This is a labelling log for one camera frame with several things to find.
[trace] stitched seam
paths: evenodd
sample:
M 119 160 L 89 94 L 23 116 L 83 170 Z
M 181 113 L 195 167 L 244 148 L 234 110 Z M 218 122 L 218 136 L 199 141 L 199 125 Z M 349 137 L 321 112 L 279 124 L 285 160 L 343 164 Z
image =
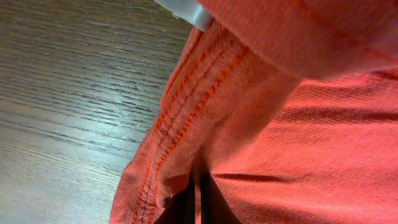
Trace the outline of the stitched seam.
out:
M 233 44 L 233 40 L 230 40 L 230 42 L 229 42 L 227 45 L 225 45 L 225 46 L 218 52 L 217 58 L 220 57 L 220 56 L 222 56 L 222 55 L 224 54 L 224 52 L 227 51 L 227 50 L 231 47 L 232 44 Z M 203 75 L 202 77 L 200 77 L 200 78 L 197 80 L 196 84 L 193 86 L 193 88 L 191 89 L 191 91 L 189 92 L 189 94 L 188 94 L 187 96 L 184 97 L 183 103 L 180 105 L 180 107 L 178 108 L 176 114 L 171 118 L 171 120 L 174 120 L 174 119 L 181 113 L 181 109 L 183 108 L 183 105 L 187 102 L 187 99 L 188 99 L 190 96 L 193 95 L 193 93 L 195 92 L 195 90 L 198 88 L 200 82 L 206 78 L 206 74 L 210 71 L 210 68 L 215 64 L 216 61 L 217 61 L 217 59 L 213 60 L 213 61 L 210 63 L 210 65 L 209 65 L 208 69 L 205 71 L 204 75 Z M 166 130 L 166 132 L 169 132 L 171 127 L 172 127 L 172 125 L 170 125 L 170 126 L 168 127 L 168 129 Z M 162 139 L 161 139 L 160 142 L 159 142 L 159 145 L 162 145 L 164 139 L 165 139 L 165 136 L 162 137 Z M 152 183 L 152 179 L 149 181 L 148 187 L 151 185 L 151 183 Z M 145 210 L 146 210 L 146 206 L 147 206 L 147 203 L 148 203 L 148 195 L 149 195 L 149 191 L 147 192 L 147 196 L 146 196 L 146 199 L 145 199 L 144 211 L 143 211 L 143 213 L 142 213 L 141 223 L 142 223 L 142 221 L 143 221 L 144 214 L 145 214 Z
M 212 21 L 210 23 L 208 29 L 211 29 L 213 24 L 214 24 L 214 21 Z M 173 86 L 174 81 L 178 77 L 178 75 L 181 72 L 182 68 L 187 64 L 188 58 L 197 50 L 198 46 L 203 43 L 203 40 L 206 39 L 207 35 L 209 34 L 209 32 L 202 32 L 202 31 L 199 31 L 199 32 L 200 32 L 200 36 L 197 38 L 197 40 L 194 43 L 194 46 L 190 49 L 190 51 L 188 52 L 187 56 L 184 58 L 184 61 L 181 63 L 181 66 L 178 67 L 177 71 L 175 72 L 175 75 L 172 77 L 172 80 L 168 84 L 168 88 L 165 90 L 165 92 L 163 94 L 164 98 L 169 94 L 169 91 L 171 90 L 171 86 Z
M 306 15 L 309 18 L 311 18 L 313 21 L 321 24 L 323 27 L 326 27 L 330 32 L 333 32 L 339 38 L 344 39 L 345 41 L 357 47 L 358 49 L 361 49 L 368 55 L 374 58 L 387 60 L 389 62 L 394 62 L 394 63 L 398 62 L 398 58 L 392 58 L 389 55 L 383 54 L 381 52 L 378 52 L 377 50 L 367 47 L 366 45 L 352 38 L 348 33 L 337 29 L 331 22 L 328 22 L 328 20 L 325 19 L 320 13 L 318 13 L 316 10 L 308 6 L 304 0 L 291 0 L 291 1 L 293 2 L 293 4 L 301 8 L 301 10 L 303 10 L 306 13 Z
M 215 39 L 206 49 L 205 51 L 201 54 L 199 60 L 196 61 L 196 63 L 194 64 L 193 68 L 190 69 L 188 71 L 188 74 L 184 77 L 184 79 L 182 80 L 180 86 L 178 87 L 178 90 L 172 95 L 172 99 L 170 100 L 170 103 L 167 105 L 165 111 L 162 113 L 162 116 L 158 119 L 158 122 L 155 126 L 155 129 L 152 132 L 152 138 L 154 137 L 154 134 L 157 130 L 159 130 L 160 125 L 162 124 L 163 120 L 165 119 L 165 115 L 170 111 L 171 106 L 174 104 L 174 101 L 177 99 L 178 95 L 180 94 L 180 92 L 182 91 L 183 86 L 189 81 L 189 78 L 192 76 L 192 74 L 197 70 L 199 64 L 202 63 L 202 61 L 205 59 L 205 57 L 210 53 L 210 50 L 222 39 L 222 37 L 224 35 L 226 35 L 228 33 L 227 29 L 223 29 L 221 35 L 219 35 L 217 37 L 217 39 Z M 149 174 L 150 174 L 150 168 L 152 166 L 152 160 L 150 161 L 150 164 L 147 168 L 146 174 L 145 174 L 145 179 L 142 182 L 141 188 L 140 188 L 140 192 L 139 192 L 139 196 L 137 199 L 137 203 L 136 203 L 136 208 L 134 209 L 134 215 L 133 215 L 133 221 L 132 223 L 135 224 L 136 223 L 136 218 L 138 215 L 138 209 L 139 209 L 139 205 L 140 202 L 142 200 L 142 193 L 145 189 L 145 185 L 146 185 L 146 181 L 149 178 Z
M 152 221 L 154 213 L 155 213 L 156 191 L 157 191 L 157 187 L 158 187 L 156 180 L 157 180 L 157 176 L 159 174 L 160 168 L 164 164 L 164 162 L 165 162 L 166 158 L 169 156 L 169 154 L 177 147 L 177 144 L 181 141 L 183 136 L 187 133 L 187 129 L 191 125 L 194 117 L 199 113 L 200 110 L 203 109 L 203 107 L 206 104 L 206 102 L 218 90 L 218 88 L 220 87 L 221 82 L 223 82 L 226 79 L 226 77 L 231 74 L 232 69 L 235 66 L 237 66 L 240 61 L 242 61 L 242 59 L 246 56 L 247 53 L 248 53 L 248 49 L 247 48 L 243 48 L 241 50 L 241 52 L 236 56 L 236 58 L 234 59 L 232 64 L 228 65 L 228 67 L 223 72 L 221 72 L 221 75 L 220 75 L 219 79 L 217 80 L 217 82 L 207 91 L 207 93 L 205 93 L 203 95 L 203 97 L 200 100 L 199 104 L 196 105 L 195 109 L 192 111 L 191 115 L 186 120 L 183 129 L 180 130 L 180 132 L 179 132 L 177 138 L 175 139 L 175 141 L 171 144 L 171 146 L 162 155 L 162 157 L 161 157 L 161 159 L 160 159 L 160 161 L 159 161 L 159 163 L 157 165 L 157 168 L 155 170 L 155 181 L 154 181 L 155 182 L 155 189 L 154 189 L 154 203 L 153 203 L 154 205 L 152 206 L 152 210 L 150 211 L 148 224 L 151 224 L 151 221 Z

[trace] wooden table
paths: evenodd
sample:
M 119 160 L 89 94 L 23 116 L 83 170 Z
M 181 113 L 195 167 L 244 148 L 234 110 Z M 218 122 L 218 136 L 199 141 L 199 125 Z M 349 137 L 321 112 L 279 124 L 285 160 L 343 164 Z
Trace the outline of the wooden table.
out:
M 2 1 L 0 223 L 107 223 L 191 25 L 150 0 Z

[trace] orange shirt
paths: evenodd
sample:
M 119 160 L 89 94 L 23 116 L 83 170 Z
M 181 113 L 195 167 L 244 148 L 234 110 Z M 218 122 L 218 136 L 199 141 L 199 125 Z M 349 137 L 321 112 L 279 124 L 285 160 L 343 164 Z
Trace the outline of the orange shirt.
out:
M 199 2 L 215 21 L 191 33 L 111 223 L 154 223 L 204 171 L 243 223 L 397 223 L 397 2 Z

